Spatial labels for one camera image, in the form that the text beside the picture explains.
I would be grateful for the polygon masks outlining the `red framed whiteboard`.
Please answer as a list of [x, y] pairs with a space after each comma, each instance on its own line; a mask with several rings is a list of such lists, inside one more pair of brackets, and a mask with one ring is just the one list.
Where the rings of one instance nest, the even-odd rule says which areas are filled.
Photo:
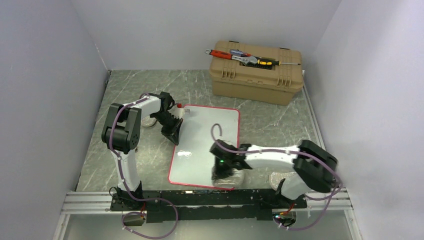
[[234, 108], [186, 104], [190, 114], [183, 116], [179, 145], [174, 147], [168, 181], [174, 185], [233, 190], [214, 187], [212, 169], [215, 157], [210, 153], [213, 137], [237, 146], [240, 112]]

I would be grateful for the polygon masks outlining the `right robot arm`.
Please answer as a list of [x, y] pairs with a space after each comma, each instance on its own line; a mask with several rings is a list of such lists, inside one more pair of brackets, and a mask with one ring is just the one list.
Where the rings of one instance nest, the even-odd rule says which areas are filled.
[[310, 140], [301, 140], [299, 145], [288, 147], [263, 147], [249, 143], [235, 147], [217, 139], [209, 151], [215, 159], [213, 180], [232, 176], [234, 169], [283, 168], [294, 172], [277, 187], [275, 200], [282, 208], [289, 207], [311, 190], [330, 193], [335, 182], [341, 182], [336, 173], [338, 160]]

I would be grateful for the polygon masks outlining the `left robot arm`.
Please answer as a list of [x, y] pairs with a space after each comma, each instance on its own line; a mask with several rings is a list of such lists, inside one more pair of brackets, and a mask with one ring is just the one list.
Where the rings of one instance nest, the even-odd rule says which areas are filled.
[[111, 152], [118, 173], [117, 194], [131, 210], [144, 203], [143, 187], [137, 172], [135, 149], [141, 139], [141, 123], [146, 117], [161, 125], [161, 134], [175, 146], [180, 143], [180, 130], [184, 108], [173, 97], [162, 91], [159, 94], [143, 93], [129, 103], [112, 103], [109, 106], [101, 133], [101, 140]]

